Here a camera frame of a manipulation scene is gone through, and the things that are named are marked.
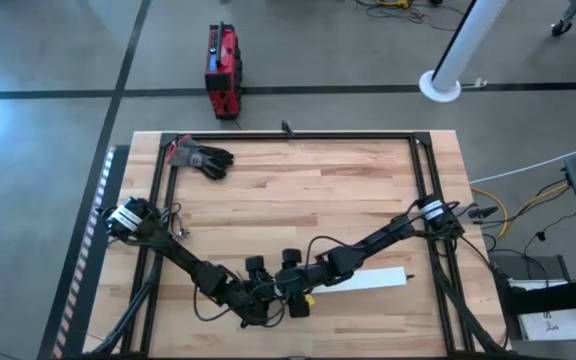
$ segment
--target wooden table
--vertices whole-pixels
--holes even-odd
[[[148,198],[160,132],[135,133],[120,193]],[[472,202],[457,136],[432,131],[446,201]],[[244,259],[264,255],[280,268],[281,250],[305,248],[325,234],[353,243],[405,211],[417,199],[409,146],[401,140],[219,141],[235,154],[227,178],[213,183],[198,171],[180,170],[175,202],[192,232],[183,246],[202,259],[245,274]],[[159,206],[167,187],[164,170]],[[484,254],[478,226],[464,224],[466,238]],[[313,254],[335,244],[315,243]],[[85,350],[99,344],[128,305],[138,249],[121,242],[107,250]],[[494,339],[505,325],[494,281],[468,246],[458,264],[467,303]],[[194,315],[189,276],[165,261],[153,329],[153,357],[433,357],[445,355],[428,248],[423,239],[402,241],[366,261],[364,269],[403,266],[414,278],[400,287],[318,295],[308,318],[273,329],[239,327],[228,314],[204,323]],[[145,305],[137,321],[141,338]],[[200,295],[204,316],[220,309]],[[461,347],[451,306],[453,332]]]

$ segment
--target black glove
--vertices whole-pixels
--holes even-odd
[[[192,166],[212,180],[226,177],[234,156],[224,149],[197,144],[190,136],[179,139],[171,157],[172,166]]]

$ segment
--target concrete floor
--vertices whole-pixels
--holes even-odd
[[[468,1],[445,0],[464,10]],[[0,91],[113,89],[139,0],[0,0]],[[463,81],[576,82],[576,20],[549,25],[566,0],[511,1]],[[458,14],[424,9],[437,26]],[[202,87],[206,29],[235,24],[245,86],[415,84],[451,33],[367,17],[352,1],[153,0],[128,89]],[[245,129],[456,129],[478,179],[576,150],[576,91],[464,93],[439,105],[418,93],[245,96]],[[89,166],[110,99],[0,100],[0,351],[36,357]],[[206,97],[124,99],[110,144],[136,130],[235,129]],[[517,209],[561,178],[561,164],[480,184]],[[486,204],[485,199],[477,199]],[[503,240],[522,250],[546,224],[576,210],[572,193],[518,221]],[[576,218],[532,254],[562,254],[576,277]],[[576,358],[572,344],[513,342],[522,353]]]

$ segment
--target white cable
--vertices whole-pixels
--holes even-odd
[[[508,172],[503,173],[503,174],[499,174],[499,175],[495,175],[495,176],[489,176],[489,177],[486,177],[486,178],[483,178],[483,179],[474,180],[474,181],[471,181],[470,184],[471,184],[471,185],[472,185],[472,184],[477,184],[477,183],[480,183],[480,182],[484,182],[484,181],[488,181],[488,180],[494,180],[494,179],[498,179],[498,178],[500,178],[500,177],[517,174],[517,173],[520,173],[520,172],[523,172],[523,171],[526,171],[526,170],[530,170],[530,169],[534,169],[534,168],[536,168],[536,167],[540,167],[540,166],[544,166],[544,165],[546,165],[546,164],[550,164],[550,163],[555,162],[555,161],[559,161],[559,160],[561,160],[561,159],[563,159],[563,158],[566,158],[566,157],[572,156],[572,155],[576,155],[576,151],[573,151],[573,152],[568,153],[568,154],[565,154],[565,155],[558,156],[558,157],[556,157],[556,158],[554,158],[554,159],[550,159],[550,160],[547,160],[547,161],[544,161],[544,162],[540,162],[539,164],[530,165],[530,166],[527,166],[527,167],[525,167],[525,168],[521,168],[521,169],[517,169],[517,170],[513,170],[513,171],[508,171]]]

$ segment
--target striped tape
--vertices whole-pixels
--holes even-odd
[[[61,326],[59,326],[57,340],[55,341],[55,346],[53,347],[52,351],[53,359],[61,359],[63,357],[63,351],[66,346],[66,341],[68,340],[68,331],[70,330],[70,321],[72,321],[73,318],[75,305],[77,305],[77,296],[79,295],[80,285],[84,280],[84,270],[86,269],[86,263],[88,261],[88,252],[90,251],[90,246],[92,245],[92,237],[95,232],[95,225],[97,224],[98,214],[95,209],[101,206],[101,200],[104,196],[106,183],[108,182],[108,175],[110,174],[110,166],[112,165],[112,158],[114,154],[114,147],[108,149],[101,178],[97,184],[95,201],[92,208],[90,209],[90,214],[88,215],[88,223],[86,224],[84,237],[81,241],[81,247],[79,248],[79,256],[77,258],[75,272],[73,273],[72,280],[70,282],[70,291],[68,292],[68,298],[66,300],[64,311],[61,316]]]

